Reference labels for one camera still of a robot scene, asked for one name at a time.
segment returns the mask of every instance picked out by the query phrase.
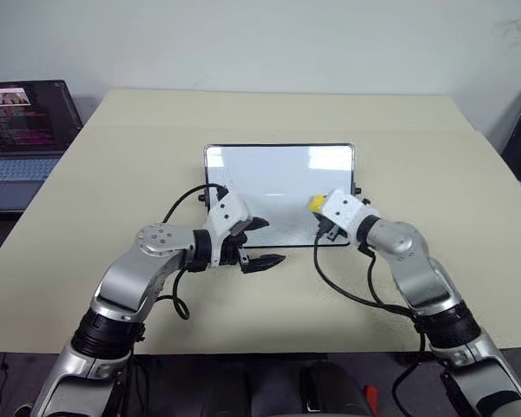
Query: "white tablet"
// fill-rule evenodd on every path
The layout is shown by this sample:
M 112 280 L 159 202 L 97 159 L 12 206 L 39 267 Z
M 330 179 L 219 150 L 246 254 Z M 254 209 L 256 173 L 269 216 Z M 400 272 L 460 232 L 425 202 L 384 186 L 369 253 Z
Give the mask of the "white tablet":
M 246 248 L 313 246 L 318 221 L 308 209 L 314 195 L 354 191 L 350 144 L 208 145 L 207 182 L 238 193 L 270 226 L 247 232 Z M 216 193 L 207 201 L 216 201 Z M 344 236 L 321 245 L 346 245 Z

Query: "table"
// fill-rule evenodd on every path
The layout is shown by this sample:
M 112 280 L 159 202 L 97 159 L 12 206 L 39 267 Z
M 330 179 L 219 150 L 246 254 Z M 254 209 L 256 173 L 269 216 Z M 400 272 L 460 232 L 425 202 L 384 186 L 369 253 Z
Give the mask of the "table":
M 203 147 L 224 142 L 351 142 L 356 181 L 373 205 L 416 225 L 497 344 L 521 347 L 521 187 L 449 98 L 115 89 L 0 250 L 0 351 L 59 352 L 109 264 L 204 182 Z M 190 199 L 173 221 L 200 226 L 205 213 Z M 136 352 L 417 347 L 405 319 L 328 288 L 311 249 L 277 252 L 287 259 L 260 274 L 225 267 L 186 275 L 180 296 L 191 320 L 157 305 Z M 368 259 L 354 248 L 324 249 L 320 262 L 368 296 Z M 382 260 L 375 281 L 384 300 L 401 301 Z

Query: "black cable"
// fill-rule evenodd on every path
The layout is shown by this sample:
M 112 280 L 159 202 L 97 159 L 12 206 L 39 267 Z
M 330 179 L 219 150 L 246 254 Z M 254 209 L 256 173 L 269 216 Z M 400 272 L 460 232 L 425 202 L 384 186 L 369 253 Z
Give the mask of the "black cable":
M 374 254 L 373 251 L 367 252 L 366 255 L 371 258 L 371 263 L 368 266 L 368 270 L 366 271 L 366 281 L 368 282 L 368 289 L 371 292 L 373 299 L 378 304 L 384 304 L 384 302 L 380 299 L 379 295 L 376 294 L 376 290 L 374 289 L 374 284 L 373 284 L 373 269 L 374 269 L 374 264 L 376 263 L 376 255 Z
M 424 333 L 419 333 L 420 336 L 420 343 L 419 343 L 419 355 L 417 360 L 408 368 L 406 369 L 403 374 L 401 374 L 392 385 L 392 397 L 393 401 L 396 403 L 396 406 L 398 406 L 399 410 L 405 417 L 412 417 L 412 415 L 403 407 L 401 404 L 401 401 L 398 397 L 398 388 L 401 385 L 403 381 L 407 379 L 407 377 L 420 365 L 420 363 L 423 361 L 425 357 L 425 348 L 426 348 L 426 339 Z
M 212 187 L 216 187 L 217 189 L 224 189 L 224 187 L 222 187 L 220 184 L 215 184 L 212 182 L 208 183 L 208 184 L 198 185 L 197 187 L 193 187 L 192 189 L 190 189 L 184 195 L 182 195 L 180 198 L 177 199 L 177 201 L 174 203 L 174 205 L 169 210 L 169 212 L 164 216 L 164 220 L 162 220 L 162 223 L 166 223 L 169 220 L 169 218 L 175 212 L 175 209 L 178 208 L 178 206 L 181 204 L 181 202 L 183 202 L 183 200 L 185 200 L 186 198 L 188 198 L 190 195 L 192 195 L 193 193 L 195 193 L 197 191 L 200 191 L 202 189 L 210 189 Z
M 134 358 L 135 364 L 140 367 L 141 364 L 137 360 L 137 358 Z M 145 403 L 142 400 L 142 394 L 141 394 L 141 384 L 139 383 L 139 373 L 135 372 L 135 391 L 137 391 L 137 398 L 139 399 L 139 406 L 141 406 L 141 412 L 145 414 Z
M 368 270 L 366 271 L 366 278 L 368 281 L 368 286 L 371 291 L 371 295 L 373 296 L 374 301 L 365 300 L 364 298 L 360 298 L 357 295 L 353 295 L 351 293 L 348 293 L 345 291 L 345 289 L 339 287 L 335 283 L 333 283 L 325 274 L 322 272 L 322 269 L 319 265 L 319 258 L 318 258 L 318 249 L 319 249 L 319 240 L 322 237 L 322 233 L 318 233 L 316 235 L 316 238 L 314 239 L 314 250 L 313 250 L 313 260 L 314 260 L 314 267 L 316 271 L 319 273 L 320 278 L 328 284 L 332 289 L 337 291 L 338 293 L 344 295 L 345 297 L 349 298 L 350 300 L 356 301 L 360 304 L 363 304 L 368 307 L 374 307 L 374 308 L 382 308 L 385 311 L 388 311 L 390 313 L 403 315 L 404 317 L 408 317 L 413 322 L 416 321 L 416 317 L 414 313 L 409 309 L 402 306 L 398 306 L 395 304 L 385 304 L 382 302 L 382 300 L 379 298 L 378 294 L 376 294 L 376 291 L 374 290 L 373 286 L 373 268 L 374 264 L 376 263 L 376 254 L 374 254 L 373 251 L 367 250 L 363 251 L 363 253 L 369 257 L 371 257 L 371 263 L 368 267 Z M 408 369 L 406 369 L 393 383 L 392 385 L 392 397 L 396 405 L 398 406 L 399 410 L 405 417 L 412 417 L 412 415 L 403 407 L 401 404 L 401 401 L 398 397 L 398 387 L 401 385 L 401 383 L 419 366 L 420 362 L 424 359 L 425 355 L 425 346 L 426 346 L 426 339 L 425 334 L 422 332 L 419 332 L 420 336 L 420 343 L 419 343 L 419 355 L 415 363 L 413 363 Z
M 180 285 L 180 279 L 185 274 L 187 270 L 185 268 L 180 269 L 180 272 L 177 273 L 174 279 L 174 284 L 172 285 L 172 295 L 161 295 L 156 299 L 155 302 L 162 301 L 162 300 L 172 300 L 174 303 L 174 310 L 175 312 L 183 319 L 183 320 L 189 320 L 189 316 L 191 315 L 189 313 L 189 308 L 184 300 L 179 298 L 177 296 L 177 289 Z
M 358 297 L 357 295 L 353 295 L 351 293 L 348 293 L 345 291 L 345 289 L 339 287 L 334 282 L 332 282 L 325 274 L 322 272 L 322 269 L 320 269 L 319 265 L 319 240 L 321 238 L 321 234 L 317 234 L 316 238 L 314 239 L 314 251 L 313 251 L 313 260 L 314 260 L 314 268 L 319 273 L 320 278 L 322 278 L 322 281 L 324 281 L 330 288 L 332 288 L 334 291 L 337 291 L 338 293 L 342 294 L 346 298 L 349 298 L 350 300 L 356 301 L 359 304 L 363 304 L 368 307 L 374 307 L 374 308 L 381 308 L 385 311 L 388 311 L 390 313 L 403 315 L 404 317 L 409 317 L 410 319 L 413 318 L 413 313 L 409 308 L 398 306 L 395 304 L 385 304 L 383 302 L 376 302 L 376 301 L 369 301 L 364 298 Z
M 140 362 L 136 361 L 136 365 L 141 369 L 141 372 L 145 378 L 145 404 L 143 407 L 143 415 L 148 416 L 148 400 L 150 398 L 150 375 L 148 374 L 147 368 Z
M 2 355 L 2 363 L 0 363 L 0 369 L 3 370 L 3 381 L 0 386 L 0 407 L 2 406 L 2 398 L 3 398 L 3 389 L 6 386 L 6 382 L 8 381 L 8 369 L 10 366 L 6 363 L 6 352 Z
M 131 354 L 129 355 L 128 363 L 126 364 L 125 370 L 125 387 L 123 388 L 122 409 L 120 411 L 121 417 L 127 417 L 129 412 L 129 397 L 131 395 L 131 375 L 133 366 L 133 356 L 134 349 L 131 348 Z

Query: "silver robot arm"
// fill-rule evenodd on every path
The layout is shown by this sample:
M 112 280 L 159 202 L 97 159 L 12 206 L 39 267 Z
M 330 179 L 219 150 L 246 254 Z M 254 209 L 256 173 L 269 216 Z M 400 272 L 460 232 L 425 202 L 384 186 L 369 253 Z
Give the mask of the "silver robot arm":
M 521 384 L 491 337 L 474 320 L 452 280 L 430 257 L 425 238 L 406 223 L 389 222 L 353 195 L 335 190 L 316 212 L 347 232 L 357 246 L 374 248 L 431 349 L 446 366 L 441 379 L 462 415 L 521 417 Z
M 229 193 L 210 209 L 200 229 L 157 223 L 140 230 L 133 246 L 102 278 L 79 328 L 50 371 L 31 416 L 102 415 L 109 401 L 116 402 L 113 393 L 121 386 L 122 370 L 135 342 L 142 339 L 143 322 L 166 278 L 182 268 L 198 272 L 238 261 L 245 273 L 271 268 L 284 257 L 251 259 L 243 248 L 233 245 L 247 240 L 245 230 L 267 225 L 252 217 L 236 194 Z

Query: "laptop keyboard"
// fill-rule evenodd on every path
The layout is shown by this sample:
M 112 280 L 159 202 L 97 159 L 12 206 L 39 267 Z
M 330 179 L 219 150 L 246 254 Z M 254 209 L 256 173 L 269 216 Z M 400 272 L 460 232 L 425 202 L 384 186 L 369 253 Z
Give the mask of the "laptop keyboard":
M 0 181 L 44 181 L 59 159 L 0 159 Z

